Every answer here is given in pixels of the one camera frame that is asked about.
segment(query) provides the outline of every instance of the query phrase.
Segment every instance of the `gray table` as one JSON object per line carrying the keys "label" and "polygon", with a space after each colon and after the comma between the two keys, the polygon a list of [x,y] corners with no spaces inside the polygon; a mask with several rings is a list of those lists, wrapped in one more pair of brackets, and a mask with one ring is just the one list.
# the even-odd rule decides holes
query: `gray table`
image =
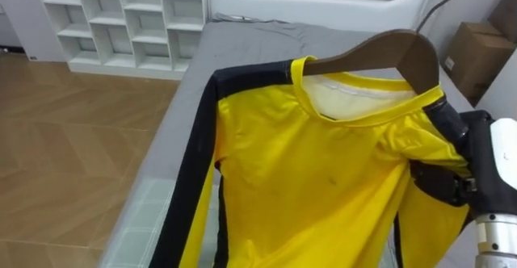
{"label": "gray table", "polygon": [[[306,55],[329,57],[342,53],[373,33],[346,32],[289,23],[209,23],[199,49],[185,73],[173,102],[142,163],[132,193],[122,211],[102,267],[147,267],[174,189],[195,112],[208,78],[216,70],[235,65],[281,61]],[[373,77],[400,77],[394,69],[361,72]],[[472,107],[443,72],[442,87],[458,111]],[[216,248],[217,201],[211,202],[200,267],[210,267]],[[476,254],[473,227],[469,227],[440,267],[473,267]],[[387,243],[383,267],[393,267],[393,251]]]}

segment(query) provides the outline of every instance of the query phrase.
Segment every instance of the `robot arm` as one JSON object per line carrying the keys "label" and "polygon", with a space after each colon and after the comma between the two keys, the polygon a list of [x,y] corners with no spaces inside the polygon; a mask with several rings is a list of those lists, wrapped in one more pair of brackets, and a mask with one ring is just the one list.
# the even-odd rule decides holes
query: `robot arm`
{"label": "robot arm", "polygon": [[454,145],[472,176],[415,161],[414,182],[435,199],[470,206],[477,224],[476,268],[517,268],[517,122],[493,120],[485,111],[447,119],[460,127]]}
{"label": "robot arm", "polygon": [[517,267],[517,122],[492,120],[484,111],[467,119],[469,189],[477,224],[477,268]]}

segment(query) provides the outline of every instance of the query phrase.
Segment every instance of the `white wall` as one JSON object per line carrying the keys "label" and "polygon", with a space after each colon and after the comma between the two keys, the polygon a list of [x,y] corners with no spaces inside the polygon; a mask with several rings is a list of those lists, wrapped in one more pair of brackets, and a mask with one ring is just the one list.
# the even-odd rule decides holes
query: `white wall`
{"label": "white wall", "polygon": [[64,61],[56,35],[40,0],[0,0],[28,57]]}
{"label": "white wall", "polygon": [[0,14],[0,45],[2,46],[16,46],[20,47],[18,36],[15,29],[11,26],[7,15]]}
{"label": "white wall", "polygon": [[450,39],[461,22],[481,22],[488,19],[499,0],[451,0],[438,13],[429,39],[439,54],[444,55]]}
{"label": "white wall", "polygon": [[495,78],[481,101],[478,110],[486,110],[496,119],[517,119],[517,50]]}

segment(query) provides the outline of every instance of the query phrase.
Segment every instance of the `white cabinet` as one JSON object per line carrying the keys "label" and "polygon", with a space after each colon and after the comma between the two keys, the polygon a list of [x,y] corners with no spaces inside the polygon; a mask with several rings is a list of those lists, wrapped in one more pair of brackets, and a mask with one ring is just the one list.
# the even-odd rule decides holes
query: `white cabinet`
{"label": "white cabinet", "polygon": [[205,0],[42,0],[73,71],[181,79]]}

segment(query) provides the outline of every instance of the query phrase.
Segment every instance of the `wooden floor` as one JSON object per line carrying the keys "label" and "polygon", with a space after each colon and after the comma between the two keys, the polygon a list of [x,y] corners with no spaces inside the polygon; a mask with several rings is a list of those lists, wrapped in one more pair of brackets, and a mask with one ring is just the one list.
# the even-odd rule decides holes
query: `wooden floor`
{"label": "wooden floor", "polygon": [[91,268],[177,82],[0,57],[0,267]]}

